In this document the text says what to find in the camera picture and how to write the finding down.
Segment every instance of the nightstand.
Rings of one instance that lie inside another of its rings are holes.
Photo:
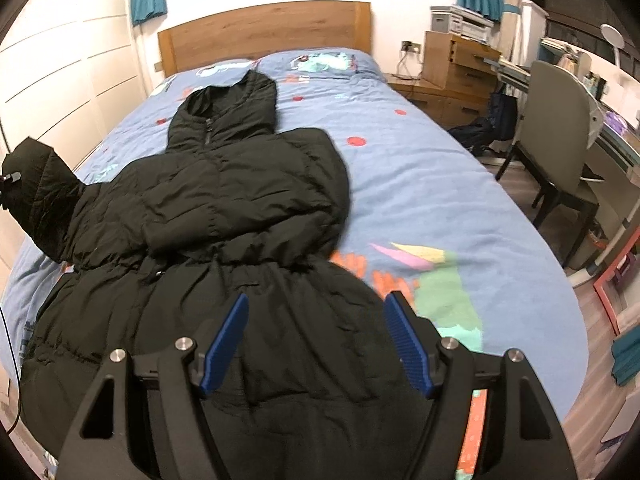
[[[445,130],[469,124],[487,114],[488,99],[484,96],[438,88],[425,79],[405,80],[385,74],[389,86],[425,112]]]

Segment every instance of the jacket hood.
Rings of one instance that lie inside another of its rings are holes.
[[[276,97],[276,83],[255,70],[249,70],[233,86],[196,90],[171,121],[167,151],[213,149],[273,135]]]

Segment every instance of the bed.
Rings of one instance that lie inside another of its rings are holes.
[[[441,334],[473,350],[521,348],[562,420],[588,360],[574,292],[493,176],[389,88],[369,55],[370,28],[365,2],[290,2],[162,31],[165,82],[78,176],[108,181],[132,160],[162,152],[172,115],[194,89],[231,85],[252,68],[269,75],[278,83],[278,130],[323,128],[347,163],[352,208],[332,260],[381,296],[400,290]],[[2,298],[14,348],[24,349],[66,271],[25,241]],[[13,370],[5,342],[0,360]],[[482,394],[474,409],[482,412]]]

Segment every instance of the white wardrobe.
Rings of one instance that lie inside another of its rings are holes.
[[[76,168],[145,99],[128,14],[128,0],[29,0],[0,43],[9,149],[33,137]],[[1,211],[0,290],[23,239]]]

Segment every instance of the metal screw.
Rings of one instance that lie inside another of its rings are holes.
[[[192,346],[193,339],[191,339],[190,337],[181,337],[175,342],[175,347],[182,352],[187,351]]]
[[[119,363],[127,356],[127,353],[122,348],[116,348],[109,354],[109,359],[114,363]]]
[[[440,344],[447,350],[455,350],[460,346],[460,342],[455,337],[443,337]]]
[[[521,350],[518,350],[517,348],[511,348],[507,352],[507,357],[511,359],[511,361],[513,361],[514,363],[519,363],[524,359],[524,354],[522,353]]]

